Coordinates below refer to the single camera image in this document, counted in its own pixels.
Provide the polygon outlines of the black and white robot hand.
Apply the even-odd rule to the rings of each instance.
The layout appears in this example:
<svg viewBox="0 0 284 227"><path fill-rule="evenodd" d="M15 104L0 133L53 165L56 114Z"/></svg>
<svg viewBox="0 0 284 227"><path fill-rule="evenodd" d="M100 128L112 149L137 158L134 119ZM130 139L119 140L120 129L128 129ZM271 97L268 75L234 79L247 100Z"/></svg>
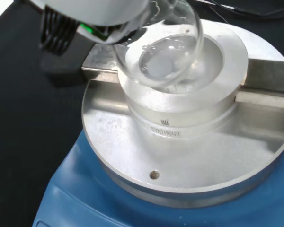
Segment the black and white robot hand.
<svg viewBox="0 0 284 227"><path fill-rule="evenodd" d="M62 55L77 31L94 43L120 44L147 23L148 0L27 0L41 15L42 50Z"/></svg>

